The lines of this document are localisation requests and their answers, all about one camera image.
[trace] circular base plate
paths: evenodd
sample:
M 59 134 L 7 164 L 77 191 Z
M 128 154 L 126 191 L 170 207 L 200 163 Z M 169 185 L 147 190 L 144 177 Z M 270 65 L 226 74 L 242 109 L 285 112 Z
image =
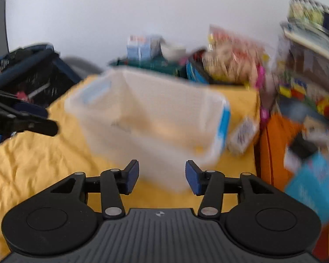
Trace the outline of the circular base plate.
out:
M 96 228 L 97 217 L 90 207 L 53 193 L 45 202 L 21 203 L 2 221 L 2 233 L 11 250 L 38 256 L 69 252 L 86 243 Z
M 321 223 L 314 211 L 285 195 L 254 195 L 234 207 L 225 227 L 239 244 L 266 255 L 287 256 L 307 250 Z

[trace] blue box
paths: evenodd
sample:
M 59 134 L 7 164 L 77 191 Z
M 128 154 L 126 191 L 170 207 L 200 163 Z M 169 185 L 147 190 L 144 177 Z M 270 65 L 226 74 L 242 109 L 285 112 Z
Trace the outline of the blue box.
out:
M 329 223 L 329 163 L 321 153 L 306 160 L 285 193 L 314 210 L 323 225 Z
M 128 40 L 128 59 L 147 61 L 157 56 L 160 51 L 161 36 L 135 37 Z

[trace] small box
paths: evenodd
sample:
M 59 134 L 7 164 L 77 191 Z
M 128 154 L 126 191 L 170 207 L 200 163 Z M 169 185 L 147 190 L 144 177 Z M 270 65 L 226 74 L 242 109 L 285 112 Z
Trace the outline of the small box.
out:
M 128 59 L 150 60 L 161 51 L 161 36 L 130 36 L 128 39 Z
M 323 225 L 329 223 L 329 163 L 321 153 L 302 165 L 285 193 L 314 210 Z
M 253 119 L 246 117 L 242 123 L 229 135 L 228 150 L 235 155 L 243 154 L 255 137 L 259 126 Z

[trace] translucent plastic basket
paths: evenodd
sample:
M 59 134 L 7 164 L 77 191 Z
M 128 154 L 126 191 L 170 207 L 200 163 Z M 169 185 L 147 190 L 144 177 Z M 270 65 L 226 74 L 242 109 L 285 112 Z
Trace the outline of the translucent plastic basket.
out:
M 214 166 L 225 146 L 229 103 L 218 93 L 147 70 L 118 67 L 66 100 L 94 153 L 120 167 L 132 159 L 140 176 L 187 189 L 185 163 Z

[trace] logo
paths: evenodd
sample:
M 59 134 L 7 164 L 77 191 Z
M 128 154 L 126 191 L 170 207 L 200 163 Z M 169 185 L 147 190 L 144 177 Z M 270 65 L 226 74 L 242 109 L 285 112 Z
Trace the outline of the logo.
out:
M 165 213 L 162 211 L 158 211 L 157 213 L 155 213 L 155 215 L 157 215 L 158 217 L 162 217 L 165 215 Z

